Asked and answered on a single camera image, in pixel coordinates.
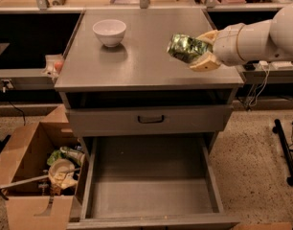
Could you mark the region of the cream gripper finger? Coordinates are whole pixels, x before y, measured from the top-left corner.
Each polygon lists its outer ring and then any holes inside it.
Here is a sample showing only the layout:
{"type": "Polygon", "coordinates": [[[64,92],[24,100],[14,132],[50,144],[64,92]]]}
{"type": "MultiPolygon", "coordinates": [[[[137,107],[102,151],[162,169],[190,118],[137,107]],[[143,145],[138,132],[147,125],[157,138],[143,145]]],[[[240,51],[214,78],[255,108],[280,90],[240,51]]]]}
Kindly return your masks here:
{"type": "Polygon", "coordinates": [[[211,52],[207,51],[190,64],[190,69],[195,72],[213,71],[221,65],[221,61],[211,52]]]}
{"type": "Polygon", "coordinates": [[[218,35],[218,30],[212,30],[204,34],[201,34],[197,39],[204,43],[214,45],[217,35],[218,35]]]}

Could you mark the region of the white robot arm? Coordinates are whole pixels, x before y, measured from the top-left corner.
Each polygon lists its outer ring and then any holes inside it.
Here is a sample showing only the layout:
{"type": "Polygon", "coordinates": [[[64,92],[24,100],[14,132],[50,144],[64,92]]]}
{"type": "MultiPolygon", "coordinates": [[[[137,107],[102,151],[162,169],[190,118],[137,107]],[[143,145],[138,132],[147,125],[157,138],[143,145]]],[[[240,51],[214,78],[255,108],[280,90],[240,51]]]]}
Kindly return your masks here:
{"type": "Polygon", "coordinates": [[[254,60],[293,61],[293,4],[280,9],[272,19],[229,25],[220,31],[201,34],[197,39],[210,44],[212,50],[189,64],[195,72],[254,60]]]}

